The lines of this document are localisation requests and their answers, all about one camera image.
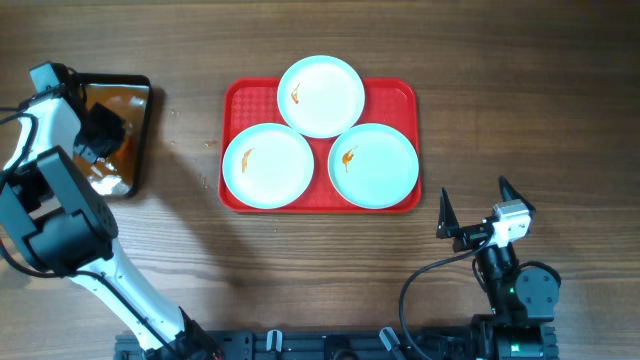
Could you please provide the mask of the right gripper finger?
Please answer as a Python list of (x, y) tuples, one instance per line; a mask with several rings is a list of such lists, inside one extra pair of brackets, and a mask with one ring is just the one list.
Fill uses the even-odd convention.
[(536, 212), (536, 208), (511, 185), (505, 176), (500, 176), (498, 182), (500, 194), (504, 202), (520, 200), (530, 213)]
[(456, 237), (459, 231), (459, 223), (455, 211), (444, 187), (440, 190), (440, 207), (436, 236), (440, 239)]

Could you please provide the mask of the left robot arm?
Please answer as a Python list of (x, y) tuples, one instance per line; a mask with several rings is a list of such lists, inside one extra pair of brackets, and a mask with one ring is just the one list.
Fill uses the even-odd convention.
[(220, 359), (221, 347), (135, 267), (118, 240), (104, 198), (74, 164), (118, 151), (125, 122), (88, 106), (86, 77), (61, 63), (31, 69), (36, 93), (7, 120), (19, 121), (16, 150), (1, 172), (1, 225), (24, 261), (2, 258), (31, 277), (68, 278), (98, 297), (134, 333), (145, 359)]

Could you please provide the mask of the light blue plate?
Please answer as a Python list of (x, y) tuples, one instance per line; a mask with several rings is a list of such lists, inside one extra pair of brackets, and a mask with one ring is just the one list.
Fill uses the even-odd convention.
[(285, 123), (300, 134), (328, 139), (360, 119), (364, 82), (347, 62), (329, 55), (305, 57), (280, 78), (276, 100)]
[(223, 180), (231, 194), (252, 208), (281, 208), (298, 199), (314, 175), (314, 155), (295, 130), (262, 123), (240, 132), (222, 160)]
[(398, 130), (384, 124), (357, 125), (340, 135), (329, 150), (327, 172), (347, 202), (380, 210), (402, 202), (419, 177), (414, 146)]

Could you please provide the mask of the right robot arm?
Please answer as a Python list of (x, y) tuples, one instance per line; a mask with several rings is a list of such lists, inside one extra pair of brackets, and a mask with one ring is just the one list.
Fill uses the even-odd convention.
[(453, 251), (472, 258), (473, 273), (487, 295), (491, 312), (472, 317), (469, 359), (552, 359), (558, 356), (547, 325), (555, 318), (561, 276), (539, 261), (522, 262), (514, 243), (530, 234), (535, 207), (499, 178), (502, 201), (481, 223), (461, 226), (449, 196), (440, 191), (436, 236), (453, 240)]

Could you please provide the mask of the orange green sponge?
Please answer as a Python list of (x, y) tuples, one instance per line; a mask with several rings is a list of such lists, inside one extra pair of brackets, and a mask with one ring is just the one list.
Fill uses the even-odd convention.
[(132, 148), (134, 147), (134, 139), (132, 136), (127, 135), (124, 138), (124, 141), (120, 147), (120, 149), (116, 153), (116, 157), (120, 161), (124, 161), (129, 154), (131, 153)]

